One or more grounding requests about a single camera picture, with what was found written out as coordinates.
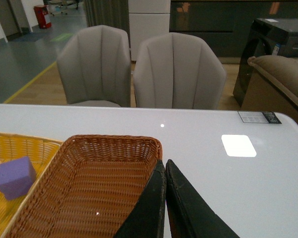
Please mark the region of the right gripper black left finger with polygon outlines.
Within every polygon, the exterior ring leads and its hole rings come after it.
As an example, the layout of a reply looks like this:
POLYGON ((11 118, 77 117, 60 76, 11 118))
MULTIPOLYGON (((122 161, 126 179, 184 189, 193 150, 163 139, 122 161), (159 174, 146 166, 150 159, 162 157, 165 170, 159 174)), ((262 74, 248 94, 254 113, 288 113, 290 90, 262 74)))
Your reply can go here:
POLYGON ((116 238, 162 238, 164 234, 166 175, 158 161, 135 207, 118 229, 116 238))

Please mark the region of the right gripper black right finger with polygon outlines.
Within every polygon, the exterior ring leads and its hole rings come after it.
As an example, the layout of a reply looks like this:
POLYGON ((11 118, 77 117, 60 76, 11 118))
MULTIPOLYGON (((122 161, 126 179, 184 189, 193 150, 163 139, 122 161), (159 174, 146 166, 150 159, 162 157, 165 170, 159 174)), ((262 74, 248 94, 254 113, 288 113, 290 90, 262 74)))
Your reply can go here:
POLYGON ((237 238, 172 160, 166 163, 166 205, 173 238, 237 238))

